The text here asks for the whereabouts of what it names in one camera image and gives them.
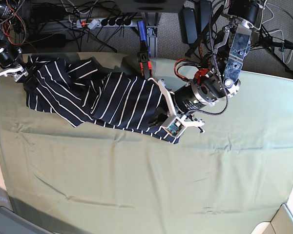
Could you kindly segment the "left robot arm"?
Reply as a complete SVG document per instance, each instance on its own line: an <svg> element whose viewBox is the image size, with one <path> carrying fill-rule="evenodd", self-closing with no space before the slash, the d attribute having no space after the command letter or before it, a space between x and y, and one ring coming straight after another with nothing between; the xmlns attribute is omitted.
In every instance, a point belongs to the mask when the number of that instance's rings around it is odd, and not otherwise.
<svg viewBox="0 0 293 234"><path fill-rule="evenodd" d="M150 77L160 89L162 97L148 122L160 127L169 136L179 138L185 129L202 130L205 124L195 113L219 116L203 107L213 107L237 94L243 61L251 48L251 35L261 28L265 0L227 0L216 11L228 19L228 24L214 38L210 38L210 54L201 63L182 58L174 64L175 75L185 82L176 91L166 88L163 80Z"/></svg>

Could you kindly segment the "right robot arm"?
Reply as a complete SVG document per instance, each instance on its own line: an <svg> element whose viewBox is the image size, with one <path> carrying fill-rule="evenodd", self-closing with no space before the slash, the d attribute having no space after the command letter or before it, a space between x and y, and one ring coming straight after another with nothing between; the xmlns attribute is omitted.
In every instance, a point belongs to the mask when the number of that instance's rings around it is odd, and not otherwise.
<svg viewBox="0 0 293 234"><path fill-rule="evenodd" d="M26 39L26 24L19 15L23 0L0 0L0 77L12 76L32 92L38 85L32 62L24 62L22 44Z"/></svg>

